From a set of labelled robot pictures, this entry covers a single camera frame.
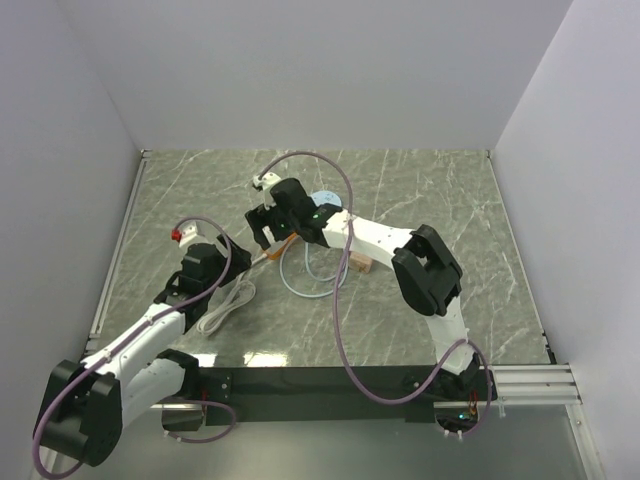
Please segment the orange power strip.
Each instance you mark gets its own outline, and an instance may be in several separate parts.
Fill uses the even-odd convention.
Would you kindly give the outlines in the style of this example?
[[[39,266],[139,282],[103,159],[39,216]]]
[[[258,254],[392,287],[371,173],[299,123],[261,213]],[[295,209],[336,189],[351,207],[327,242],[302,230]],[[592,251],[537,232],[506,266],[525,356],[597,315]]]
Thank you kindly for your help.
[[[274,241],[268,248],[264,250],[264,254],[269,260],[277,260],[281,257],[286,246],[288,246],[294,239],[296,234],[289,235],[285,240]]]

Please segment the pink cube plug adapter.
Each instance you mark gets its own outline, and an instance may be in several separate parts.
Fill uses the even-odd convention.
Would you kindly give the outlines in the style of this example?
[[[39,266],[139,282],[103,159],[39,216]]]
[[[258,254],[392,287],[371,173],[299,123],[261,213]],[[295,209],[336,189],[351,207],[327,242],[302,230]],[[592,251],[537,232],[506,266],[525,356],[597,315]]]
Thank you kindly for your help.
[[[349,256],[349,267],[361,273],[369,273],[373,266],[373,259],[357,253],[351,252]]]

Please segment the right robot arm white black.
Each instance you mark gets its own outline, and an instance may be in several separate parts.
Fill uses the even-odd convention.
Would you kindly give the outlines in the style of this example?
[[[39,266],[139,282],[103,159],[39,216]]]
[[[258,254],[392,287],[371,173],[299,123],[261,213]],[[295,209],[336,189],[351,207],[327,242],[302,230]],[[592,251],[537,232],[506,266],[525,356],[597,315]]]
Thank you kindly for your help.
[[[452,399],[473,388],[479,355],[467,343],[448,350],[468,339],[460,307],[462,269],[435,229],[390,227],[330,203],[318,205],[295,178],[267,173],[254,177],[253,187],[263,194],[263,203],[245,218],[263,250],[297,235],[309,244],[346,249],[388,267],[405,302],[427,320],[436,358],[443,363],[434,387]]]

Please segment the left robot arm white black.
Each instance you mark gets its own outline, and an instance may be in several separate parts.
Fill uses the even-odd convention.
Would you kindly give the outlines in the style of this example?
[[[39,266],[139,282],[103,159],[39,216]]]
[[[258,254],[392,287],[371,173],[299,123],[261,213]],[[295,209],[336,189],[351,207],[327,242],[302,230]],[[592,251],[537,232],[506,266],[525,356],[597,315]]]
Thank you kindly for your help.
[[[204,316],[217,288],[251,266],[251,253],[224,235],[188,246],[179,269],[137,322],[94,354],[52,370],[32,453],[48,448],[98,466],[123,429],[152,405],[202,400],[198,360],[170,345]]]

